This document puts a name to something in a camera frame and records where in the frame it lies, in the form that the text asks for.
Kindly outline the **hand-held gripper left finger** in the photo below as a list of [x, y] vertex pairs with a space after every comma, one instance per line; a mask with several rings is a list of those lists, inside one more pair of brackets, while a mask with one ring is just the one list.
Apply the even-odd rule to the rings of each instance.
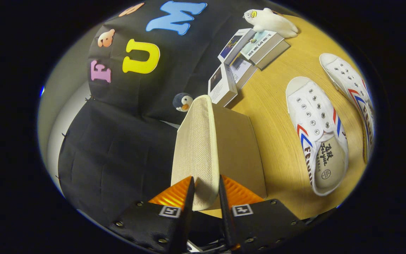
[[194, 178], [185, 177], [150, 201], [127, 206], [108, 230], [149, 253], [182, 254], [187, 251], [194, 193]]

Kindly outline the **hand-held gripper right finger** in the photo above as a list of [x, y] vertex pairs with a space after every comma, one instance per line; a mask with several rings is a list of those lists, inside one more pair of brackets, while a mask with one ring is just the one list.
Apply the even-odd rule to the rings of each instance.
[[267, 253], [304, 232], [307, 225], [277, 199], [266, 200], [220, 176], [224, 239], [232, 253]]

